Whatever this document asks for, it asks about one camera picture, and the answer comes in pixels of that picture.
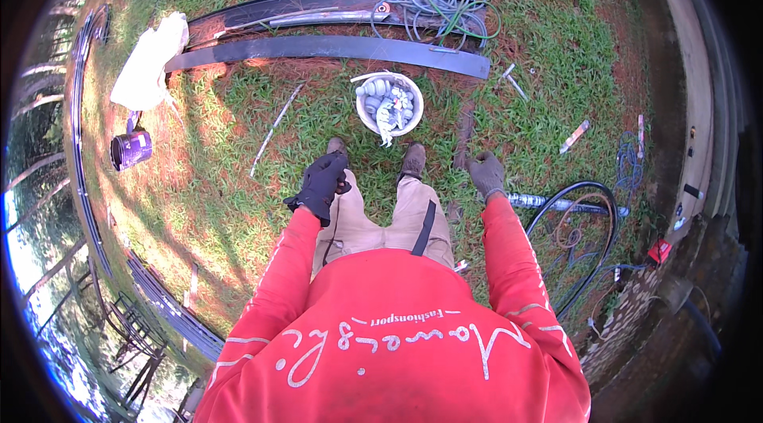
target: red long-sleeve shirt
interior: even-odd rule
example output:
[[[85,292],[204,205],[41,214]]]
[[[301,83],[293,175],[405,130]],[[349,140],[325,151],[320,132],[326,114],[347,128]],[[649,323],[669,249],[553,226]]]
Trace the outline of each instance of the red long-sleeve shirt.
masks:
[[[408,250],[341,257],[310,283],[298,209],[196,412],[220,421],[586,421],[591,395],[507,199],[482,214],[493,310]]]

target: purple paint can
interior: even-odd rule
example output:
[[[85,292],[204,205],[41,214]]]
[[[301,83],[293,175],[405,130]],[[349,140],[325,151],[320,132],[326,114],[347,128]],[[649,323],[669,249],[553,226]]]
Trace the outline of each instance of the purple paint can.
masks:
[[[120,134],[111,139],[111,164],[117,171],[127,170],[151,158],[153,146],[146,131]]]

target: khaki pants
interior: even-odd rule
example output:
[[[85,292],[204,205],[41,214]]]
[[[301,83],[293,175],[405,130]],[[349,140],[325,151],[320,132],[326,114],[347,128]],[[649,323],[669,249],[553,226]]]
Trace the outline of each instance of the khaki pants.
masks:
[[[392,225],[381,227],[366,217],[363,197],[358,189],[355,175],[344,170],[352,189],[334,198],[331,203],[331,224],[318,233],[318,242],[313,259],[313,273],[322,268],[323,256],[326,262],[363,252],[364,250],[406,249],[412,250],[424,225],[426,208],[430,199],[436,204],[434,224],[426,243],[424,256],[453,268],[453,252],[450,249],[450,229],[445,219],[440,200],[431,186],[413,177],[404,177],[397,185],[397,204],[392,214]]]

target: grass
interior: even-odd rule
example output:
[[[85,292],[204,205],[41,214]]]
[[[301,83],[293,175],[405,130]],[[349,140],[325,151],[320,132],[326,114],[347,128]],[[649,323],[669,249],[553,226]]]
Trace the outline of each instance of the grass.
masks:
[[[102,1],[88,0],[85,9]],[[501,11],[504,29],[486,50],[493,64],[488,80],[464,84],[453,74],[392,67],[416,81],[426,103],[422,123],[393,147],[379,148],[378,138],[353,112],[349,78],[369,67],[375,71],[375,65],[356,60],[220,65],[172,76],[169,88],[185,126],[165,105],[145,113],[141,123],[151,133],[153,157],[117,174],[110,166],[108,141],[124,132],[127,113],[109,103],[108,94],[139,34],[174,10],[193,18],[243,0],[108,1],[113,4],[112,36],[91,57],[83,104],[85,142],[94,145],[86,154],[85,174],[97,180],[99,189],[91,191],[91,200],[98,202],[101,234],[111,234],[103,224],[108,204],[118,223],[114,233],[128,235],[180,302],[189,285],[190,263],[196,262],[197,314],[222,335],[237,320],[274,239],[289,221],[291,213],[281,200],[298,191],[302,170],[324,153],[330,137],[347,142],[366,213],[379,225],[391,223],[403,143],[424,143],[424,180],[437,190],[443,206],[454,202],[463,209],[463,217],[453,220],[453,251],[457,260],[471,263],[465,278],[478,302],[486,305],[482,202],[469,175],[453,167],[462,104],[474,102],[469,152],[494,151],[504,162],[507,189],[546,196],[576,180],[613,185],[617,138],[626,129],[635,131],[638,113],[649,114],[638,9],[631,1],[491,0]],[[507,84],[493,91],[511,63],[517,64],[513,76],[529,102]],[[629,74],[627,80],[619,70]],[[251,161],[270,124],[303,81],[305,87],[250,179]],[[561,142],[586,118],[591,129],[560,156]],[[645,199],[642,189],[634,209],[648,209]],[[523,222],[532,214],[518,212]],[[626,222],[610,264],[629,262],[640,213]],[[601,228],[591,223],[592,230]],[[601,239],[601,233],[591,239]],[[109,240],[113,244],[107,251],[118,276],[113,285],[125,287],[124,254],[116,237],[106,236]],[[559,254],[558,249],[541,249],[540,241],[533,243],[543,267]],[[550,291],[556,282],[548,279],[546,285]],[[578,329],[580,322],[574,316],[565,325]]]

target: black glove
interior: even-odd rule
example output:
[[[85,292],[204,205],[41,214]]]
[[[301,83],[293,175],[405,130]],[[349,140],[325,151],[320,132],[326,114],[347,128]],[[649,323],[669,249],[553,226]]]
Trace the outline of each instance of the black glove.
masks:
[[[347,157],[338,151],[324,154],[304,170],[302,190],[297,196],[284,199],[291,212],[300,205],[305,205],[320,219],[322,227],[328,227],[330,220],[329,208],[334,194],[344,194],[352,187],[347,182],[344,169],[347,168]]]
[[[490,151],[482,151],[477,155],[477,160],[472,158],[466,167],[472,176],[474,187],[484,196],[485,202],[488,202],[488,197],[494,192],[506,196],[504,167]]]

